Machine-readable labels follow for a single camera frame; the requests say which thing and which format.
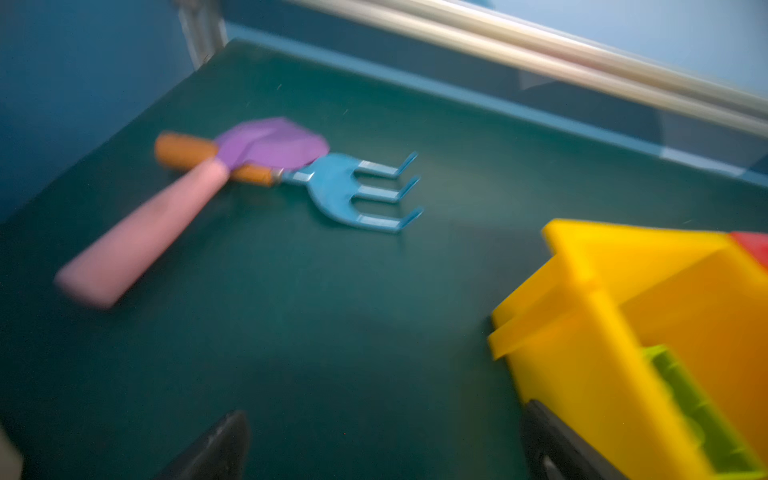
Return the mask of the green lego upside-down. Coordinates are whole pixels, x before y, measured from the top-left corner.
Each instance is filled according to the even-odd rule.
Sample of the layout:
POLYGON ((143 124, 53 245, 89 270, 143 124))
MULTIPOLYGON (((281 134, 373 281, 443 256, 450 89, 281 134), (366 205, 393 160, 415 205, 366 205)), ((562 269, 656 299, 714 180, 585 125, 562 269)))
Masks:
POLYGON ((645 359, 669 392, 716 479, 765 479, 767 468, 759 460, 716 403, 665 345, 643 349, 645 359))

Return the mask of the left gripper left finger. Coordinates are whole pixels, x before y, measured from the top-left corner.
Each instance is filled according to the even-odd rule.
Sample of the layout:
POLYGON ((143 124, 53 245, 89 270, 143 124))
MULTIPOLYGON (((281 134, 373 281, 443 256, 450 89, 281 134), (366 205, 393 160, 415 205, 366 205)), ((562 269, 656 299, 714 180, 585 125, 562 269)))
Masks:
POLYGON ((154 479, 206 480, 243 478, 250 448, 250 426, 242 410, 227 412, 154 479))

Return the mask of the red bin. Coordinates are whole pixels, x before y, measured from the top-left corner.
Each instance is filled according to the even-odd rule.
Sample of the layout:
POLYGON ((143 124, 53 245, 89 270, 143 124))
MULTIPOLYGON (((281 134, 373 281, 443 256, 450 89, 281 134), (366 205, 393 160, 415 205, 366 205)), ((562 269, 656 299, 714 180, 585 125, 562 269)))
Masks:
POLYGON ((765 270, 768 269, 768 234, 758 232, 731 232, 730 237, 765 270))

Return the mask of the yellow bin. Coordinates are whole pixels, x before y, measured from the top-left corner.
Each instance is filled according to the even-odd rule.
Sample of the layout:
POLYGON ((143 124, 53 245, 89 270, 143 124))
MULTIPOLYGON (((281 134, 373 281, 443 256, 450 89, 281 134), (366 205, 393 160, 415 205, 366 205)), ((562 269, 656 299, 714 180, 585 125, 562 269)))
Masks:
POLYGON ((491 354, 626 479, 716 479, 643 349, 665 345, 767 468, 767 270, 730 233, 554 220, 491 354))

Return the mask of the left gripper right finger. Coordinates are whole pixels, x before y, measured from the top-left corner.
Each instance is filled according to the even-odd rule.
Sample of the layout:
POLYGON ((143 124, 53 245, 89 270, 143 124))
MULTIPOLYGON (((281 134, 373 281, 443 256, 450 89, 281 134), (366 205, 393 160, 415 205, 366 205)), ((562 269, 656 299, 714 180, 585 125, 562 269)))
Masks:
POLYGON ((520 436, 532 479, 626 479, 602 454, 538 400, 525 404, 520 436))

